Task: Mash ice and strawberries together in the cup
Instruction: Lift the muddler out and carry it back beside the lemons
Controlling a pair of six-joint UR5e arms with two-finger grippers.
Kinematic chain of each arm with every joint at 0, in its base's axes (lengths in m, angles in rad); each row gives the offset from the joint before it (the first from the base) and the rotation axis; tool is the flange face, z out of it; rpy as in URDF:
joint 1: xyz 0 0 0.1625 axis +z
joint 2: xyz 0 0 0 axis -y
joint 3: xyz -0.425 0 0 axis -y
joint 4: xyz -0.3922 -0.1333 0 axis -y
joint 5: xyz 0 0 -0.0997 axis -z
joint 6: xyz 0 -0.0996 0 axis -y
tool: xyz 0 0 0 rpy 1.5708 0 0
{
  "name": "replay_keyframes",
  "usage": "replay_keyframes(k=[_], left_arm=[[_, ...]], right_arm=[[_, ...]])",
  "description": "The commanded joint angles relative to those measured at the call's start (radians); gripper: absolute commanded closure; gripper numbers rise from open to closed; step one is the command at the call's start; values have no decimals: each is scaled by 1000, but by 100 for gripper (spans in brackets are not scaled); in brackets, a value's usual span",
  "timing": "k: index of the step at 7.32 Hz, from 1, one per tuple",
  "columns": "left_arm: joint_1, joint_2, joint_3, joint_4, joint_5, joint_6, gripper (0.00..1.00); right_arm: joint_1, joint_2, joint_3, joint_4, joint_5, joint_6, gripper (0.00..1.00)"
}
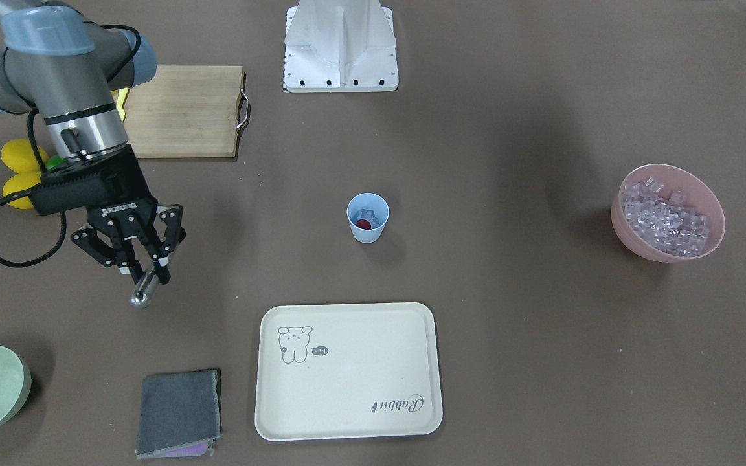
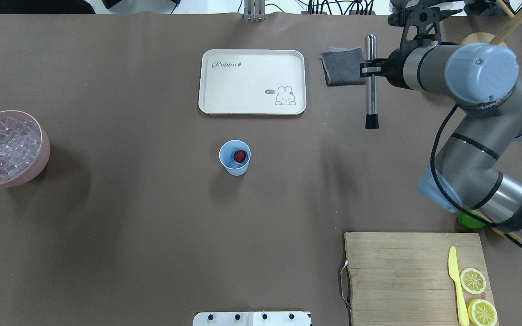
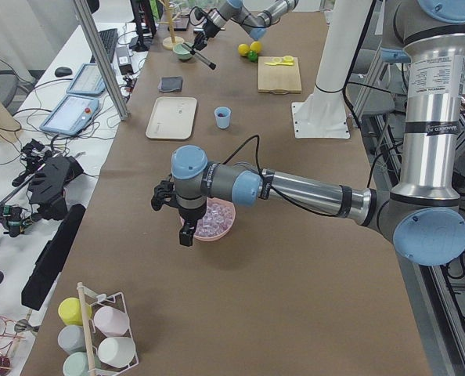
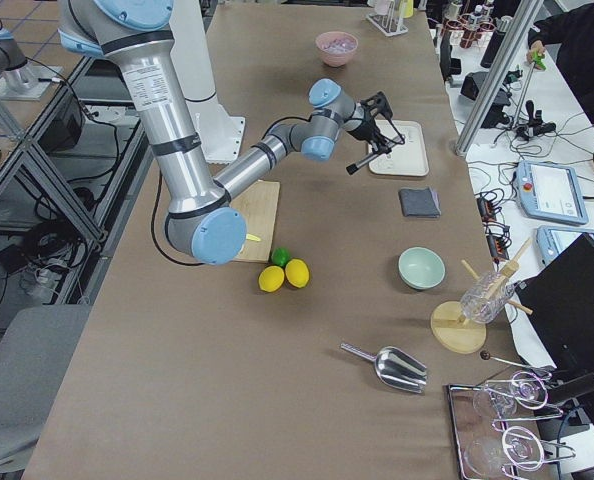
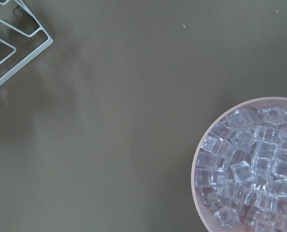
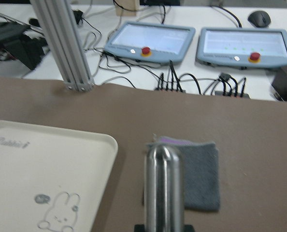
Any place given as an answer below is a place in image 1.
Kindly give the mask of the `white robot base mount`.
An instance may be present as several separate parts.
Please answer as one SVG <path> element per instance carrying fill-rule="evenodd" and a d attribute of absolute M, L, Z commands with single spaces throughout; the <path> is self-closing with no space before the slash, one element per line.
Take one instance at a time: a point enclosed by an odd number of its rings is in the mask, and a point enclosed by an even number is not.
<path fill-rule="evenodd" d="M 394 15 L 379 1 L 300 1 L 285 14 L 282 89 L 288 93 L 395 91 Z"/>

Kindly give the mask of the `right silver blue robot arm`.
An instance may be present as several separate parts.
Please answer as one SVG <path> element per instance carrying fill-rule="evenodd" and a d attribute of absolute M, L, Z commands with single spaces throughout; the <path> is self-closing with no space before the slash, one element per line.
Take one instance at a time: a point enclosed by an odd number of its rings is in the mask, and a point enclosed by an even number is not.
<path fill-rule="evenodd" d="M 27 199 L 39 215 L 59 214 L 62 229 L 66 213 L 83 208 L 75 245 L 137 284 L 167 284 L 186 235 L 183 207 L 151 194 L 112 95 L 153 79 L 153 47 L 132 27 L 92 23 L 60 1 L 0 1 L 0 27 L 0 114 L 41 116 L 62 157 L 48 168 L 35 151 L 38 183 L 5 194 L 0 207 Z"/>

